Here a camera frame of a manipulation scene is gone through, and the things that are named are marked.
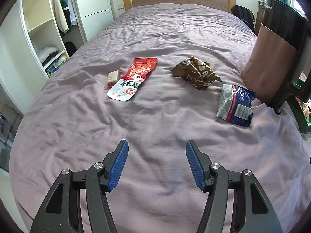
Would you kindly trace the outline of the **blue silver snack bag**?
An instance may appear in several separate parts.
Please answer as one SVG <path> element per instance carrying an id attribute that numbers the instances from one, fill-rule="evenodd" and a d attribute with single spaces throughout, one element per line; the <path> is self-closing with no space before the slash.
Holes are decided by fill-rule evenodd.
<path id="1" fill-rule="evenodd" d="M 228 83 L 221 84 L 216 117 L 226 122 L 249 127 L 252 118 L 252 101 L 256 98 L 254 91 Z"/>

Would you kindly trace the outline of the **red white spicy snack pouch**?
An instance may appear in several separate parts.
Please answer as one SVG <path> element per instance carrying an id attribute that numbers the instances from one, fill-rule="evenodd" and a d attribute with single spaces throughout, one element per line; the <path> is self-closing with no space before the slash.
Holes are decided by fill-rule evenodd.
<path id="1" fill-rule="evenodd" d="M 157 58 L 135 58 L 127 73 L 108 91 L 108 97 L 122 102 L 129 100 L 146 80 L 147 74 L 156 67 L 157 62 Z"/>

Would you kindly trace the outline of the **clear red cracker packet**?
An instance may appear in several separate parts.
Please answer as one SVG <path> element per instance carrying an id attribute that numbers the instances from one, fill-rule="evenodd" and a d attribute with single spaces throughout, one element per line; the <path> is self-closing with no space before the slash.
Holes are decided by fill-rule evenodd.
<path id="1" fill-rule="evenodd" d="M 113 87 L 122 77 L 122 70 L 115 70 L 108 74 L 105 88 Z"/>

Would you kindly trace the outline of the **brown patterned snack bag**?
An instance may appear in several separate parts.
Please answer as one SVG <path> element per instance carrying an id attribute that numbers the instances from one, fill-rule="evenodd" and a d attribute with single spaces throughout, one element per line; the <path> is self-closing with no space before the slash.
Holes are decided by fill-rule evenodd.
<path id="1" fill-rule="evenodd" d="M 203 62 L 194 56 L 185 58 L 171 70 L 171 73 L 173 77 L 184 79 L 198 90 L 206 90 L 215 81 L 222 82 L 208 62 Z"/>

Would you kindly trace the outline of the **green metal tray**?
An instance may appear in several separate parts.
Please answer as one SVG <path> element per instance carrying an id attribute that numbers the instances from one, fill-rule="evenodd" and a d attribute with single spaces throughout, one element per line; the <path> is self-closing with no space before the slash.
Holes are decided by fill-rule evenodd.
<path id="1" fill-rule="evenodd" d="M 300 133 L 310 133 L 310 90 L 307 92 L 307 97 L 306 103 L 294 95 L 287 100 L 298 123 Z"/>

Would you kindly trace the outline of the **purple bed sheet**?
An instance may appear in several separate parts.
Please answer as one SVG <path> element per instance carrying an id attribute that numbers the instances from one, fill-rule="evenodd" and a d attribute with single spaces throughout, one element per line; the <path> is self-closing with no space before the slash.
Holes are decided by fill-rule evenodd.
<path id="1" fill-rule="evenodd" d="M 251 125 L 233 125 L 216 117 L 218 82 L 201 91 L 171 74 L 195 56 L 223 82 L 242 86 L 255 42 L 240 19 L 204 6 L 158 4 L 120 15 L 53 74 L 18 128 L 10 178 L 27 228 L 62 169 L 88 169 L 125 139 L 129 156 L 107 196 L 118 232 L 195 232 L 207 196 L 186 158 L 193 139 L 226 169 L 250 169 L 290 231 L 310 203 L 310 135 L 299 132 L 289 106 L 276 115 L 254 100 Z M 158 62 L 129 100 L 111 99 L 108 74 L 123 77 L 135 58 Z"/>

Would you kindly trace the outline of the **white open wardrobe shelf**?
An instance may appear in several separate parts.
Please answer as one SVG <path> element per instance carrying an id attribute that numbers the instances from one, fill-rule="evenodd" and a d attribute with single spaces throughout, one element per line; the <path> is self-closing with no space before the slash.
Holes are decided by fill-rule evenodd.
<path id="1" fill-rule="evenodd" d="M 51 0 L 17 0 L 2 25 L 9 60 L 1 61 L 1 82 L 42 83 L 83 44 L 71 0 L 60 0 L 67 33 L 55 21 Z"/>

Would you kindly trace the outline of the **black backpack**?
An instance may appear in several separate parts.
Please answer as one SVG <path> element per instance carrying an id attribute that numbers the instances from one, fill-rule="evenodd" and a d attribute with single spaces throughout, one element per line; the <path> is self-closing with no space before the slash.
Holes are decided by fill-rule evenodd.
<path id="1" fill-rule="evenodd" d="M 253 33 L 255 32 L 255 18 L 251 10 L 240 5 L 235 5 L 231 8 L 231 12 L 233 15 L 243 21 L 252 30 Z"/>

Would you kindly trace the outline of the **wooden nightstand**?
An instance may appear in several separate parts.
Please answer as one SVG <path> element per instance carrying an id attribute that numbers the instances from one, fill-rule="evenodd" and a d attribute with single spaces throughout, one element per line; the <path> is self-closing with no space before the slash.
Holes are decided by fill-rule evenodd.
<path id="1" fill-rule="evenodd" d="M 258 12 L 256 15 L 256 22 L 255 22 L 255 35 L 256 36 L 258 35 L 261 24 L 263 22 L 265 6 L 266 6 L 265 1 L 258 2 Z"/>

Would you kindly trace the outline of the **cream hanging garment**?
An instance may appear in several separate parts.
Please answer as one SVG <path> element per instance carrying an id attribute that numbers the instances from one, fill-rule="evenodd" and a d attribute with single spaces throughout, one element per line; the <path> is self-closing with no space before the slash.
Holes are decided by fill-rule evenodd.
<path id="1" fill-rule="evenodd" d="M 62 33 L 69 31 L 69 26 L 65 18 L 64 10 L 60 0 L 51 0 L 52 11 L 55 17 L 56 24 Z"/>

